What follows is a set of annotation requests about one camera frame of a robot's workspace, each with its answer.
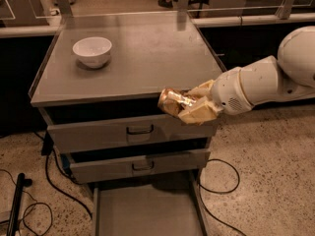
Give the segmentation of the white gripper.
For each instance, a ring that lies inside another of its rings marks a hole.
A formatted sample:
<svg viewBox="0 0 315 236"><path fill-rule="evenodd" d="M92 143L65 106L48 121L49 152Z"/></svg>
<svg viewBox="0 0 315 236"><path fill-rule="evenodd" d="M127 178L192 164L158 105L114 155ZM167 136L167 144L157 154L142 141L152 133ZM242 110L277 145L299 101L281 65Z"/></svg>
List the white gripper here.
<svg viewBox="0 0 315 236"><path fill-rule="evenodd" d="M187 94L200 99L182 110L179 119L186 124L203 124L217 119L221 111L228 115L251 111L253 105L243 91L240 71L241 68L236 67L222 73L215 81L208 80L190 89ZM207 98L210 92L212 100Z"/></svg>

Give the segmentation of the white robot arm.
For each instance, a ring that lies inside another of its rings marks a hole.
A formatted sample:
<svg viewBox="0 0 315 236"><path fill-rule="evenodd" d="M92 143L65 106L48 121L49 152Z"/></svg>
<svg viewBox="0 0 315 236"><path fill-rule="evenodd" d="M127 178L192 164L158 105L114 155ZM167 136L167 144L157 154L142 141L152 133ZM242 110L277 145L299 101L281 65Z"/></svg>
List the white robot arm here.
<svg viewBox="0 0 315 236"><path fill-rule="evenodd" d="M236 115L266 102L287 102L315 95L315 27L289 33L278 55L222 73L188 92L197 101L178 117L202 124L220 114Z"/></svg>

